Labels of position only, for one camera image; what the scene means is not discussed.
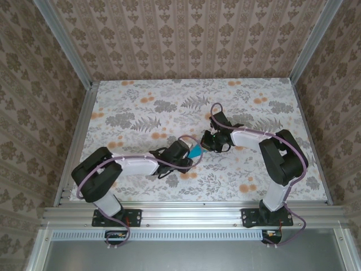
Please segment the aluminium frame post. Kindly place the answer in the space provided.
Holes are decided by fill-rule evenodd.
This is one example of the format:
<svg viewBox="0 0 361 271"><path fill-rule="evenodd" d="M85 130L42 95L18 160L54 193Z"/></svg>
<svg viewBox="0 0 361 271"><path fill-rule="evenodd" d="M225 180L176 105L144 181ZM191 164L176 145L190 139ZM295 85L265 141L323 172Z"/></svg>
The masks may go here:
<svg viewBox="0 0 361 271"><path fill-rule="evenodd" d="M65 31L55 9L51 6L49 0L34 0L34 3L57 39L61 49L64 51L65 56L72 65L84 88L86 91L90 90L93 80L86 70L79 53L76 51L70 35Z"/></svg>
<svg viewBox="0 0 361 271"><path fill-rule="evenodd" d="M334 16L336 15L338 9L340 8L343 0L328 0L325 4L318 21L316 22L314 28L312 29L310 36L305 43L291 73L290 81L292 85L296 85L297 81L300 79L303 71L305 70L307 64L309 63L313 53L320 44L325 32L330 26Z"/></svg>

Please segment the aluminium side rail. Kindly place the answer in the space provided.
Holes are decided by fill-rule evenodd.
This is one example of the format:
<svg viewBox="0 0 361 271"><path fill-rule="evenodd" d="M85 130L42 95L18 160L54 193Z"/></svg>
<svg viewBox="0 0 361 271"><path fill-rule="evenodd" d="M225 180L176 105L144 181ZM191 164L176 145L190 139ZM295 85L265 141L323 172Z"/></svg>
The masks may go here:
<svg viewBox="0 0 361 271"><path fill-rule="evenodd" d="M91 88L86 92L80 115L77 121L72 143L65 162L63 173L59 182L59 187L54 200L54 207L60 206L61 196L63 192L73 187L73 179L71 177L72 170L78 166L86 138L87 129L93 112L96 96L98 93L100 81L94 81Z"/></svg>
<svg viewBox="0 0 361 271"><path fill-rule="evenodd" d="M322 169L322 166L321 166L321 163L320 163L320 160L319 160L319 157L318 157L314 142L312 140L311 132L310 132L309 126L307 124L306 116L305 116L305 113L303 111L302 104L300 102L300 98L299 98L298 93L297 93L297 89L296 89L296 87L295 87L295 85L294 85L294 83L292 81L290 81L290 83L291 83L291 86L293 88L294 96L295 96L295 98L297 100L298 108L300 109L300 113L301 113L301 116L302 116L302 119L303 119L303 124L304 124L306 132L307 132L307 137L308 137L308 140L310 142L312 153L314 155L314 158L315 158L315 161L316 161L316 164L317 164L317 167L318 167L318 172L319 172L319 175L320 175L320 178L321 178L324 190L325 190L325 194L327 196L326 202L327 202L328 205L333 206L334 202L332 200L332 197L331 197L327 182L325 180L324 172L323 172L323 169Z"/></svg>

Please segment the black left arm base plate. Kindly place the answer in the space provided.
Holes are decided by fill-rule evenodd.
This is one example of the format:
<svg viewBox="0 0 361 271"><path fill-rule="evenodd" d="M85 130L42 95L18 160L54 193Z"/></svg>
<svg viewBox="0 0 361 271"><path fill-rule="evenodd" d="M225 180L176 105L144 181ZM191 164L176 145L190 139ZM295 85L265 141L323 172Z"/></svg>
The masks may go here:
<svg viewBox="0 0 361 271"><path fill-rule="evenodd" d="M141 209L124 209L118 214L114 215L115 219L122 221L128 227L140 227L142 221L142 210ZM93 219L91 225L93 227L120 227L121 224L105 218L101 212L96 209L93 213Z"/></svg>

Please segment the small black wiring box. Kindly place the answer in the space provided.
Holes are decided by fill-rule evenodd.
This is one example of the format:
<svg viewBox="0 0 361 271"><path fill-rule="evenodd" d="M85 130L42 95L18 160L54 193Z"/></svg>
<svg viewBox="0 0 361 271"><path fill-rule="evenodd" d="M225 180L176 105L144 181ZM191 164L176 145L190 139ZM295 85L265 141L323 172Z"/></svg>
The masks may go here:
<svg viewBox="0 0 361 271"><path fill-rule="evenodd" d="M278 230L263 230L262 231L262 240L264 244L279 244L281 242L282 232Z"/></svg>

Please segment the aluminium mounting rail beam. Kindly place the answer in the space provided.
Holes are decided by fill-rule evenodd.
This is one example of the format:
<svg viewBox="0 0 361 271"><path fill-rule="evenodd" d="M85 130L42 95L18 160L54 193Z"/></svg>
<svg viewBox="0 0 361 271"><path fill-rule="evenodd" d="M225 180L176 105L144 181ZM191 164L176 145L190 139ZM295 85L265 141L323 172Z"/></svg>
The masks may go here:
<svg viewBox="0 0 361 271"><path fill-rule="evenodd" d="M253 208L252 203L129 203L125 208L142 210L142 229L241 229L241 210ZM323 203L288 204L295 229L306 221L309 229L345 228L347 219L342 208ZM42 228L91 229L94 207L89 204L65 204L46 208Z"/></svg>

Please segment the floral patterned table mat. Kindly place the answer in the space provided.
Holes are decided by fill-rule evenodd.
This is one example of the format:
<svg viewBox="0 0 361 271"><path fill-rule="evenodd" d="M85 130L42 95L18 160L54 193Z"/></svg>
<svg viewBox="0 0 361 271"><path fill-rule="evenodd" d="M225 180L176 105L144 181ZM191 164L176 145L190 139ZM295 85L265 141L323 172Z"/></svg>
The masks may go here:
<svg viewBox="0 0 361 271"><path fill-rule="evenodd" d="M288 200L325 202L327 193L292 85L287 78L102 81L81 160L97 148L143 154L187 135L194 143L223 111L232 124L276 133L289 130L309 161ZM270 183L259 152L243 146L206 153L197 166L163 179L120 177L112 191L125 201L215 202L261 200Z"/></svg>

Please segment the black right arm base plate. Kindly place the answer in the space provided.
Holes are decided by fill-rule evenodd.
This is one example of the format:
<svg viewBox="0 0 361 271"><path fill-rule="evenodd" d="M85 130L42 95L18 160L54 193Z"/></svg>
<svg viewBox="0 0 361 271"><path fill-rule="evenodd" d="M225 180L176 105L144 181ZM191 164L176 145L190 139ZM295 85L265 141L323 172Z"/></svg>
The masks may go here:
<svg viewBox="0 0 361 271"><path fill-rule="evenodd" d="M241 209L241 220L243 227L255 226L293 226L293 218L290 212L281 208L270 212L267 208L244 208Z"/></svg>

